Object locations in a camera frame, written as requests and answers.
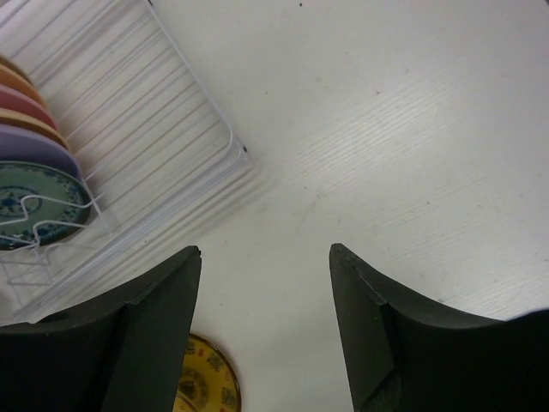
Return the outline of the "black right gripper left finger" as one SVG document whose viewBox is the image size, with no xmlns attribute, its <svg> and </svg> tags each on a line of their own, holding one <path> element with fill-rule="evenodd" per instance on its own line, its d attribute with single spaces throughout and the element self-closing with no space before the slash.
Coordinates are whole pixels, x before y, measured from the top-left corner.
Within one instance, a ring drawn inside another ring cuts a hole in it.
<svg viewBox="0 0 549 412">
<path fill-rule="evenodd" d="M 3 411 L 170 411 L 196 307 L 188 246 L 91 300 L 1 329 Z"/>
</svg>

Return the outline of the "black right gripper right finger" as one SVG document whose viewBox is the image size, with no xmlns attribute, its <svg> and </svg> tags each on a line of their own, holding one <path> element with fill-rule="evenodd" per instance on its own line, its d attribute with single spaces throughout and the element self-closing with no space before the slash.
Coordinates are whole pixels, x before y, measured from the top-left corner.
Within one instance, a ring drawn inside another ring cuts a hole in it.
<svg viewBox="0 0 549 412">
<path fill-rule="evenodd" d="M 341 244 L 329 270 L 354 410 L 547 410 L 547 310 L 505 321 L 463 312 Z"/>
</svg>

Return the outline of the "green blue floral plate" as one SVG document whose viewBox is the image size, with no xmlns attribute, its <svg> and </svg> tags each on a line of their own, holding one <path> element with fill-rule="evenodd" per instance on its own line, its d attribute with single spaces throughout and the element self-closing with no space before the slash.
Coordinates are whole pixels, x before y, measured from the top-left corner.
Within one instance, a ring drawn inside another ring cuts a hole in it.
<svg viewBox="0 0 549 412">
<path fill-rule="evenodd" d="M 1 162 L 1 249 L 44 246 L 84 228 L 91 198 L 79 180 L 55 168 Z"/>
</svg>

